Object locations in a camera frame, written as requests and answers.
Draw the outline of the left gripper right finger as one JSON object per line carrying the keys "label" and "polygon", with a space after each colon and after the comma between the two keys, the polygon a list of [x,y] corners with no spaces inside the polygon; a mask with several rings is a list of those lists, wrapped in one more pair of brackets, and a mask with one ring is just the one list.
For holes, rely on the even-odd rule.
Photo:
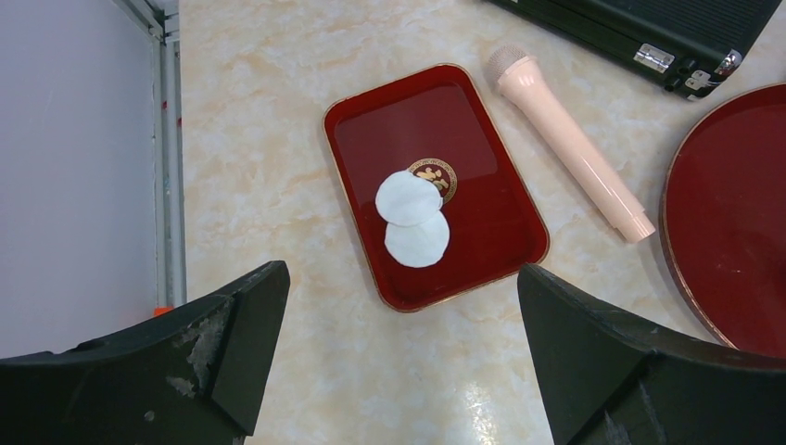
{"label": "left gripper right finger", "polygon": [[784,360],[681,334],[537,264],[517,288],[555,443],[784,442]]}

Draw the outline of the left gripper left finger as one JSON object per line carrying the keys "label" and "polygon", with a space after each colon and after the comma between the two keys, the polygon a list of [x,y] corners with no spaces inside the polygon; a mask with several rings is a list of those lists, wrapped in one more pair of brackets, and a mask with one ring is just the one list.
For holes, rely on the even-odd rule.
{"label": "left gripper left finger", "polygon": [[241,444],[257,427],[290,273],[269,261],[62,353],[1,362],[5,444]]}

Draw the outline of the round red tray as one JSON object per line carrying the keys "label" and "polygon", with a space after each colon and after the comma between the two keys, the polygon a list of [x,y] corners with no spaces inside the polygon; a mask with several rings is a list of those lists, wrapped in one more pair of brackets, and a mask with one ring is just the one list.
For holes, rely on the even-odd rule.
{"label": "round red tray", "polygon": [[731,98],[700,119],[667,169],[667,267],[710,334],[785,354],[785,87]]}

